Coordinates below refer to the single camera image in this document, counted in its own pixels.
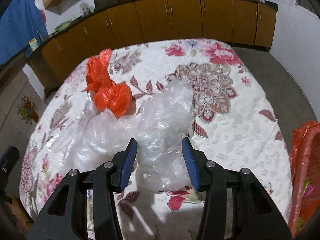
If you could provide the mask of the clear plastic bag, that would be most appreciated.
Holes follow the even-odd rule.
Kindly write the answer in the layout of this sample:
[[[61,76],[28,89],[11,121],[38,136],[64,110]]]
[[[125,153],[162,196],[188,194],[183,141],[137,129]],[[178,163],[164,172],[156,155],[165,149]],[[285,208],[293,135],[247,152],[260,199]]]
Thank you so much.
[[[119,118],[109,109],[98,112],[87,98],[82,113],[50,150],[63,154],[60,166],[64,172],[72,168],[84,172],[110,161],[134,138],[137,186],[154,192],[180,190],[191,185],[182,139],[191,131],[193,109],[193,89],[180,80],[143,101],[139,114]]]

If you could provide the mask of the orange plastic bag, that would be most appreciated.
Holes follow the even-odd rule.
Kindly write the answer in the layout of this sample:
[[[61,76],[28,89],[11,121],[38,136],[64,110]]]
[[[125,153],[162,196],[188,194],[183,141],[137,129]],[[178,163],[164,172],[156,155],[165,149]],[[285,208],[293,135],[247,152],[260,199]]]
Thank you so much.
[[[110,109],[116,118],[124,116],[132,101],[131,88],[113,81],[107,71],[112,50],[105,49],[87,61],[86,91],[93,95],[97,110]]]

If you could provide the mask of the red trash basket with liner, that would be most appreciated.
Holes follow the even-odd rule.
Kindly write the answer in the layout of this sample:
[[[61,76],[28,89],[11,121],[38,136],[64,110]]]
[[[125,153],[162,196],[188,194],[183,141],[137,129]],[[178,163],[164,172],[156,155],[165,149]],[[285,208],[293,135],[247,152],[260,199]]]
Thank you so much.
[[[307,122],[292,135],[289,229],[292,237],[297,237],[319,207],[319,122]]]

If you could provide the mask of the orange lower kitchen cabinets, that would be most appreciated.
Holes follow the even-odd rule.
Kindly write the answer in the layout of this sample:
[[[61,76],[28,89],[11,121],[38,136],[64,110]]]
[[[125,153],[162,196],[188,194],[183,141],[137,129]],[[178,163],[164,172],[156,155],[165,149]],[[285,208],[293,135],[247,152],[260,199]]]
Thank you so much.
[[[50,91],[84,59],[110,48],[188,38],[270,49],[278,5],[254,0],[126,0],[49,38],[28,64]]]

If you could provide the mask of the floral white tablecloth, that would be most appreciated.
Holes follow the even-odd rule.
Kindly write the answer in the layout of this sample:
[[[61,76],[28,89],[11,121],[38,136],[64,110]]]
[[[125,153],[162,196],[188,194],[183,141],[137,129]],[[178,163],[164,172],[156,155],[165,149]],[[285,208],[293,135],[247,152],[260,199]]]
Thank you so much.
[[[133,110],[116,119],[92,111],[81,62],[56,92],[27,146],[19,185],[36,218],[72,169],[92,170],[125,149],[138,153],[128,187],[115,194],[125,239],[195,239],[204,193],[191,187],[184,137],[222,167],[247,167],[284,218],[292,198],[290,163],[266,94],[227,44],[174,40],[113,51],[111,78],[131,88]]]

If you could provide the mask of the potted flower plant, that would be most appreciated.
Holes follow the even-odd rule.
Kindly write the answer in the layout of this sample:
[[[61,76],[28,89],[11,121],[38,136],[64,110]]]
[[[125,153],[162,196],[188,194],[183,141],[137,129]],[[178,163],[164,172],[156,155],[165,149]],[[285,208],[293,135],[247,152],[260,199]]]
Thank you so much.
[[[37,113],[35,102],[26,95],[20,98],[20,102],[17,105],[17,114],[26,124],[31,125],[33,122],[38,123],[40,118]]]

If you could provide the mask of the blue hanging cloth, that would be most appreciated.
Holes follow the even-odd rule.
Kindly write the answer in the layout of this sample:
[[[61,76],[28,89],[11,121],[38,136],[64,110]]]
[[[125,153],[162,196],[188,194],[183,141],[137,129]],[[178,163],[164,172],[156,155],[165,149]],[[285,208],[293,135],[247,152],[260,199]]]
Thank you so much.
[[[36,39],[42,44],[48,37],[42,11],[35,0],[12,0],[1,18],[1,64],[20,52],[29,57],[32,54],[29,42]]]

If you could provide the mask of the green pot on counter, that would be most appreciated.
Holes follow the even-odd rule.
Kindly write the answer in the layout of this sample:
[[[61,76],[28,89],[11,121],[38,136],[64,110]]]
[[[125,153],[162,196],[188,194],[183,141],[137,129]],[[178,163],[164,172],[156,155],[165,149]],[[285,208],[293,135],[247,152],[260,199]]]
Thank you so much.
[[[72,20],[68,20],[68,21],[62,22],[60,25],[58,25],[55,28],[55,31],[57,31],[57,32],[63,31],[66,28],[68,28],[71,25],[71,23],[72,23]]]

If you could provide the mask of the glass jars on counter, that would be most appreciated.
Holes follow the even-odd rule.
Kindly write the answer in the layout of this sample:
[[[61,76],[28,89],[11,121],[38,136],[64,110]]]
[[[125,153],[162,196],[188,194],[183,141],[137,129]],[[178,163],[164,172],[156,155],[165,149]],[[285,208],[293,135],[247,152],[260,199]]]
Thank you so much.
[[[80,9],[84,17],[94,12],[94,8],[84,1],[80,2]]]

